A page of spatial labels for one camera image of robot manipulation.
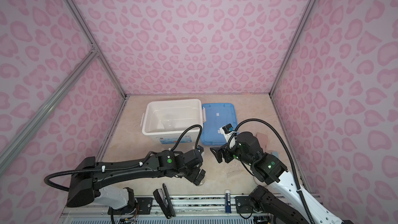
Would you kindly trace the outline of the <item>clear glass flask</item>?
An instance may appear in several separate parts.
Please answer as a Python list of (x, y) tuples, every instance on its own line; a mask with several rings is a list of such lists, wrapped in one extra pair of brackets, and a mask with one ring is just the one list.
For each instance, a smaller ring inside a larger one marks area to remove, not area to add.
[(198, 184), (198, 187), (203, 186), (203, 185), (205, 184), (205, 182), (206, 182), (206, 179), (203, 178), (203, 179), (201, 180), (201, 182)]

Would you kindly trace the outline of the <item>white plastic storage bin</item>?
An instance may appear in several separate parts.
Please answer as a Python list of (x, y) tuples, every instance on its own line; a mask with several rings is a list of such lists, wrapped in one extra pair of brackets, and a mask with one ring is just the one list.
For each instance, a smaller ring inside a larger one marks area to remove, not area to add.
[(192, 125), (204, 123), (199, 99), (153, 101), (142, 116), (142, 134), (153, 141), (175, 144), (180, 135)]

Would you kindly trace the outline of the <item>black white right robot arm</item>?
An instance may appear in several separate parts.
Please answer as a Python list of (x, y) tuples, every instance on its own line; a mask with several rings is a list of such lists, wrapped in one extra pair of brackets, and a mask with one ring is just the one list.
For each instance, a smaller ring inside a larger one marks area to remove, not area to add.
[(238, 160), (248, 165), (261, 183), (249, 195), (254, 211), (272, 214), (285, 224), (348, 224), (326, 209), (306, 189), (296, 183), (294, 175), (274, 155), (266, 153), (250, 132), (237, 134), (220, 128), (227, 141), (210, 150), (219, 163)]

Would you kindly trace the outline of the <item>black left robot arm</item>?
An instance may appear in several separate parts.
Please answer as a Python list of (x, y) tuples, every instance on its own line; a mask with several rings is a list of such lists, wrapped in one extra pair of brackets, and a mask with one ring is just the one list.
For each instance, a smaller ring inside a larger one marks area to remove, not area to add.
[(198, 186), (206, 173), (201, 169), (203, 152), (201, 146), (188, 152), (151, 151), (143, 159), (123, 162), (96, 162), (95, 157), (87, 157), (75, 170), (46, 176), (44, 183), (68, 193), (67, 207), (96, 202), (131, 213), (135, 209), (134, 191), (115, 188), (114, 184), (141, 178), (178, 177)]

